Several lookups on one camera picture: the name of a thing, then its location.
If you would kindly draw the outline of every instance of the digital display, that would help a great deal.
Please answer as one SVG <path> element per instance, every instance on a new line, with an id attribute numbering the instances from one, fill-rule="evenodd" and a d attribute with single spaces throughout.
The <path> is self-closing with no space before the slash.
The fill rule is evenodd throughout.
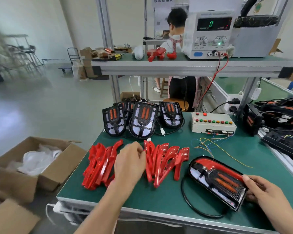
<path id="1" fill-rule="evenodd" d="M 231 21 L 231 17 L 199 19 L 196 31 L 229 30 Z"/>

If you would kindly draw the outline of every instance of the blue label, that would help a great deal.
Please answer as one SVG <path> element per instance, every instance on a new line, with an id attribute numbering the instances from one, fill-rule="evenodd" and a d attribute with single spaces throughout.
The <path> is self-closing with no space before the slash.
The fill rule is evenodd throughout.
<path id="1" fill-rule="evenodd" d="M 203 56 L 203 53 L 202 52 L 195 52 L 194 56 Z"/>

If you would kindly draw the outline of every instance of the chair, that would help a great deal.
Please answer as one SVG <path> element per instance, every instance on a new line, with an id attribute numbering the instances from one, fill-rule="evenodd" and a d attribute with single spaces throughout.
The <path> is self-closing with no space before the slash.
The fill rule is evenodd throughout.
<path id="1" fill-rule="evenodd" d="M 188 108 L 189 108 L 189 104 L 188 104 L 188 102 L 186 101 L 186 110 L 185 110 L 185 102 L 184 102 L 184 100 L 182 100 L 182 99 L 177 99 L 177 98 L 165 98 L 164 100 L 163 100 L 163 102 L 172 102 L 172 103 L 179 103 L 179 105 L 180 105 L 180 107 L 181 107 L 181 110 L 183 111 L 183 112 L 186 112 L 187 110 L 188 110 Z"/>
<path id="2" fill-rule="evenodd" d="M 168 81 L 165 81 L 165 78 L 163 78 L 162 86 L 160 88 L 160 98 L 162 97 L 163 94 L 168 94 L 168 89 L 164 89 L 164 86 L 168 86 Z"/>

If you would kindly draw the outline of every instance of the black pants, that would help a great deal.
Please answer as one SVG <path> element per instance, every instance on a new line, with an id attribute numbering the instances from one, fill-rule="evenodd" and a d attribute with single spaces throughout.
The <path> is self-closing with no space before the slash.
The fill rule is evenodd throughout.
<path id="1" fill-rule="evenodd" d="M 169 97 L 186 100 L 189 103 L 187 112 L 193 112 L 196 80 L 194 76 L 172 78 L 169 84 Z"/>

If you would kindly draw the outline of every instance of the person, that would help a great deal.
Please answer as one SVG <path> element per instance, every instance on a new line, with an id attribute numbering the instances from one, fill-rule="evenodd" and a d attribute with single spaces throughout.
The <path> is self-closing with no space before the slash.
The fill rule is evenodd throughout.
<path id="1" fill-rule="evenodd" d="M 162 43 L 160 47 L 166 49 L 167 53 L 182 52 L 182 36 L 188 15 L 181 7 L 174 8 L 167 17 L 170 38 Z M 168 97 L 184 99 L 189 103 L 188 112 L 193 112 L 197 104 L 197 89 L 199 77 L 170 76 L 168 80 Z M 157 88 L 160 92 L 160 78 L 155 78 Z"/>
<path id="2" fill-rule="evenodd" d="M 138 142 L 126 145 L 115 160 L 115 179 L 75 234 L 112 234 L 121 207 L 141 178 L 145 165 L 142 146 Z M 282 190 L 258 176 L 243 175 L 243 181 L 249 188 L 246 199 L 262 208 L 274 229 L 280 234 L 293 234 L 293 209 Z"/>

